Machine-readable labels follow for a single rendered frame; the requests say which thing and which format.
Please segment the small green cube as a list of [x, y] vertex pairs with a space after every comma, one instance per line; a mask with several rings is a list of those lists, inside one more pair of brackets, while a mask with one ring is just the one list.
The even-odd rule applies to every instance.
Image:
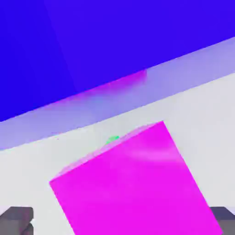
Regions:
[[117, 135], [111, 136], [111, 137], [109, 137], [108, 140], [106, 141], [106, 144], [109, 144], [109, 143], [111, 143], [111, 142], [113, 142], [113, 141], [115, 141], [115, 140], [117, 140], [117, 139], [119, 139], [119, 136], [117, 136]]

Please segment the large blue box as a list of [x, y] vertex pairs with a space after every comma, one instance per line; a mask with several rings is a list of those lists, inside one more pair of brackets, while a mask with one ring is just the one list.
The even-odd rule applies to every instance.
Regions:
[[235, 0], [0, 0], [0, 122], [235, 37]]

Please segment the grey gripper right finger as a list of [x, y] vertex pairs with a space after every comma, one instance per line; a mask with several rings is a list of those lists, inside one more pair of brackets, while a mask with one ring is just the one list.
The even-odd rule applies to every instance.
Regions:
[[226, 207], [210, 207], [220, 228], [222, 235], [235, 235], [235, 214]]

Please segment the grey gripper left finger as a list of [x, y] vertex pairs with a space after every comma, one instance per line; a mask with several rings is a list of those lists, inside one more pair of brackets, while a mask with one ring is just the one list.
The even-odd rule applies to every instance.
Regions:
[[0, 235], [34, 235], [32, 207], [10, 207], [0, 215]]

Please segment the small magenta cube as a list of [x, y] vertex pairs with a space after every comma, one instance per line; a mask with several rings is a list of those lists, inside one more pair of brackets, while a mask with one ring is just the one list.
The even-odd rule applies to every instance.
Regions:
[[164, 122], [104, 146], [50, 181], [75, 235], [222, 235]]

